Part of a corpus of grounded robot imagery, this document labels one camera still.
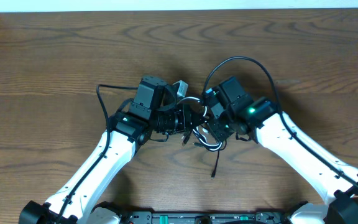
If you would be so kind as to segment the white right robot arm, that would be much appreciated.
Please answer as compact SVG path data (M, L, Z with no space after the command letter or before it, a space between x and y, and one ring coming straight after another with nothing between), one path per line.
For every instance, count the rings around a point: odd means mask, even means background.
M358 168L346 164L305 134L278 104L249 96L209 96L206 105L218 127L211 131L246 134L299 173L323 200L289 213L287 223L358 223Z

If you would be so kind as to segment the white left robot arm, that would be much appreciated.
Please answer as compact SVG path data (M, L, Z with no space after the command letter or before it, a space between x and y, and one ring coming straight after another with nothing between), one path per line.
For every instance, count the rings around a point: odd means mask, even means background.
M104 114L106 130L89 158L44 204L30 201L19 223L86 223L109 183L153 132L169 137L204 122L203 112L184 104L187 89L182 80L168 84L142 77L134 98L123 101L114 114Z

